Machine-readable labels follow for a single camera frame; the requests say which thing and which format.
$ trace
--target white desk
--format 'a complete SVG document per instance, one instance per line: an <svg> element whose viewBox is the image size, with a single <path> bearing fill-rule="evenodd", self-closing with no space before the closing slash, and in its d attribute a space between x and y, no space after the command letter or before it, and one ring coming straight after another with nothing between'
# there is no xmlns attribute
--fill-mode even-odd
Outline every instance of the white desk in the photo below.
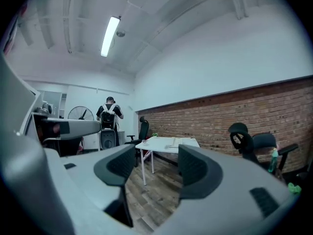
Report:
<svg viewBox="0 0 313 235"><path fill-rule="evenodd" d="M200 147L196 139L192 138L161 138L161 137L152 137L149 138L146 142L141 142L136 145L137 149L140 149L141 154L141 168L142 168L142 178L143 184L146 184L144 161L151 155L151 167L152 173L155 172L153 165L153 152L168 152L168 153L178 153L178 144L186 144L195 147ZM143 150L147 150L145 156L143 156Z"/></svg>

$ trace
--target wooden floor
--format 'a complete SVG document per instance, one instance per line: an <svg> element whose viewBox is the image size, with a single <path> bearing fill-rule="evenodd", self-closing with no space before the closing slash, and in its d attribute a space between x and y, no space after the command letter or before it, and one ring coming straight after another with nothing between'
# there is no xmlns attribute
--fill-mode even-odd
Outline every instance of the wooden floor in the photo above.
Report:
<svg viewBox="0 0 313 235"><path fill-rule="evenodd" d="M151 162L145 161L147 185L143 185L141 163L134 168L127 183L126 196L134 222L140 234L151 234L177 208L182 178L178 168L154 157L155 173Z"/></svg>

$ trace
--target person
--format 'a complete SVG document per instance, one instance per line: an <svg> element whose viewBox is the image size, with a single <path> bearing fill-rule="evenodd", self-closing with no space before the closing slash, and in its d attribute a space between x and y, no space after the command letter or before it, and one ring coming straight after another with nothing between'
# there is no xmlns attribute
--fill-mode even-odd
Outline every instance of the person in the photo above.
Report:
<svg viewBox="0 0 313 235"><path fill-rule="evenodd" d="M107 102L105 105L102 105L99 107L98 111L97 111L97 120L100 120L100 114L104 111L104 106L109 110L111 108L111 106L115 103L114 98L109 96L107 98ZM115 105L113 111L115 112L115 114L120 118L123 119L124 115L122 113L121 107L119 107L119 105ZM118 139L118 132L117 132L117 124L114 127L114 132L115 132L115 142L116 142L116 146L119 146L119 139Z"/></svg>

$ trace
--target standing fan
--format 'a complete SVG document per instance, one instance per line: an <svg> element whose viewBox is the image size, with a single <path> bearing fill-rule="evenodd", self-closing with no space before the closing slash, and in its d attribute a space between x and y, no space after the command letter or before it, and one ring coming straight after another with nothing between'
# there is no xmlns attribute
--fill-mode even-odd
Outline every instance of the standing fan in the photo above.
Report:
<svg viewBox="0 0 313 235"><path fill-rule="evenodd" d="M77 106L73 108L69 114L68 119L78 119L78 120L94 120L93 114L90 109L85 106Z"/></svg>

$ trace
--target backpack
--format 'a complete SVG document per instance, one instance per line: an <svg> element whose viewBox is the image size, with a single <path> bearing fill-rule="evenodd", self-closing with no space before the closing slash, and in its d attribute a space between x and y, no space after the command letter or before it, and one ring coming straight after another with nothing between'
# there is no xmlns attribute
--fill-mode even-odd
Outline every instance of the backpack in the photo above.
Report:
<svg viewBox="0 0 313 235"><path fill-rule="evenodd" d="M113 111L115 108L115 104L112 104L110 109L106 109L103 107L103 112L100 114L101 119L101 129L114 129L116 125L117 115Z"/></svg>

